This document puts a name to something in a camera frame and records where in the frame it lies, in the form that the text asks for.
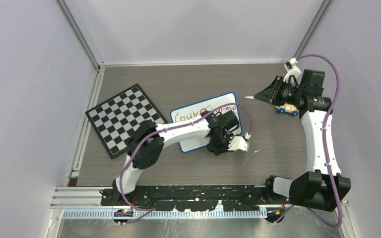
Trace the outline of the blue framed whiteboard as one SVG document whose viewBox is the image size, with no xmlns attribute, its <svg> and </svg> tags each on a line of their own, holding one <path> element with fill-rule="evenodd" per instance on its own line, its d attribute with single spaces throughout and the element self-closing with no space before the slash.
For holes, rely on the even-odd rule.
<svg viewBox="0 0 381 238">
<path fill-rule="evenodd" d="M 180 108 L 171 110 L 170 117 L 172 122 L 186 121 L 193 119 L 200 115 L 204 111 L 212 111 L 213 109 L 228 103 L 236 103 L 237 98 L 234 92 L 224 93 L 215 97 L 211 97 L 193 104 L 189 104 Z M 226 112 L 233 112 L 237 119 L 240 121 L 240 113 L 238 106 L 233 104 L 221 109 L 216 110 L 224 114 Z M 239 122 L 239 128 L 233 131 L 235 135 L 240 135 L 242 133 L 242 124 Z M 182 142 L 179 142 L 180 149 L 183 153 L 188 153 L 203 147 L 206 147 L 209 144 L 209 138 L 202 139 L 188 139 Z"/>
</svg>

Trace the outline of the black white chessboard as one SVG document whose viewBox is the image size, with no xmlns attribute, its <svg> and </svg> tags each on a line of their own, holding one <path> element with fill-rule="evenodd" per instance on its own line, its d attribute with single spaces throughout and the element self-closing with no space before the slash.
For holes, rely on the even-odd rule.
<svg viewBox="0 0 381 238">
<path fill-rule="evenodd" d="M 127 149 L 127 139 L 141 122 L 168 122 L 139 84 L 99 103 L 85 114 L 111 159 Z"/>
</svg>

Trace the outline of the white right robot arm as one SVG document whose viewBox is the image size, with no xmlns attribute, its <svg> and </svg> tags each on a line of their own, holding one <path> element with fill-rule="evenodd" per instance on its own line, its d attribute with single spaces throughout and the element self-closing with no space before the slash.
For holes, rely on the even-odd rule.
<svg viewBox="0 0 381 238">
<path fill-rule="evenodd" d="M 296 179 L 267 178 L 263 196 L 269 203 L 288 198 L 293 205 L 331 212 L 351 188 L 351 180 L 342 176 L 333 150 L 332 116 L 327 114 L 332 100 L 322 96 L 324 79 L 323 71 L 305 69 L 300 84 L 293 85 L 277 76 L 254 95 L 256 100 L 274 106 L 295 106 L 306 137 L 306 172 Z"/>
</svg>

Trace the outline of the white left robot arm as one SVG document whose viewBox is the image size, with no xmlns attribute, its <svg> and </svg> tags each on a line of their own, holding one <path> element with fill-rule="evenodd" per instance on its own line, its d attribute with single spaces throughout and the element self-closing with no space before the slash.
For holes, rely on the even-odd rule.
<svg viewBox="0 0 381 238">
<path fill-rule="evenodd" d="M 233 112 L 222 114 L 215 111 L 205 111 L 192 119 L 170 124 L 156 124 L 151 120 L 141 122 L 126 141 L 125 165 L 112 183 L 114 200 L 120 205 L 129 204 L 141 173 L 154 165 L 162 150 L 172 144 L 207 138 L 207 149 L 216 156 L 236 150 L 247 151 L 251 133 L 237 136 L 234 131 L 239 127 L 240 121 Z"/>
</svg>

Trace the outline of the wooden toy car blue wheels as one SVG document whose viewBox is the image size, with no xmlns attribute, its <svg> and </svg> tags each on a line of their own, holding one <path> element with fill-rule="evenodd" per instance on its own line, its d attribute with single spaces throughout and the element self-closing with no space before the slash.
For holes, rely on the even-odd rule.
<svg viewBox="0 0 381 238">
<path fill-rule="evenodd" d="M 290 116 L 298 116 L 298 109 L 292 104 L 284 104 L 282 106 L 276 106 L 277 112 L 281 114 L 286 114 Z"/>
</svg>

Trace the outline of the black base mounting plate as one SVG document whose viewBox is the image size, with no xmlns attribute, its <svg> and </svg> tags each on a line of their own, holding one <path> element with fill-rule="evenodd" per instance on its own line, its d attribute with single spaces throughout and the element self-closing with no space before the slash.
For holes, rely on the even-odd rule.
<svg viewBox="0 0 381 238">
<path fill-rule="evenodd" d="M 155 211 L 254 211 L 260 205 L 283 207 L 290 203 L 282 195 L 273 195 L 264 185 L 138 185 L 121 196 L 114 188 L 100 190 L 102 206 L 126 206 Z"/>
</svg>

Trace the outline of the aluminium frame rail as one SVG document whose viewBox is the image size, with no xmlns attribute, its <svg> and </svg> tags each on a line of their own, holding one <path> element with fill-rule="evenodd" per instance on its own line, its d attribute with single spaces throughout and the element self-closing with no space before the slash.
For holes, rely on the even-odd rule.
<svg viewBox="0 0 381 238">
<path fill-rule="evenodd" d="M 87 43 L 86 38 L 84 37 L 83 33 L 80 30 L 79 25 L 77 24 L 71 10 L 69 9 L 69 6 L 67 5 L 65 0 L 55 0 L 56 4 L 58 5 L 59 9 L 61 10 L 61 13 L 63 14 L 64 18 L 66 19 L 69 27 L 73 31 L 74 36 L 76 37 L 77 41 L 79 42 L 81 48 L 85 52 L 86 56 L 90 60 L 92 66 L 95 68 L 96 71 L 100 70 L 100 63 L 98 63 L 96 57 L 92 53 L 92 50 Z"/>
</svg>

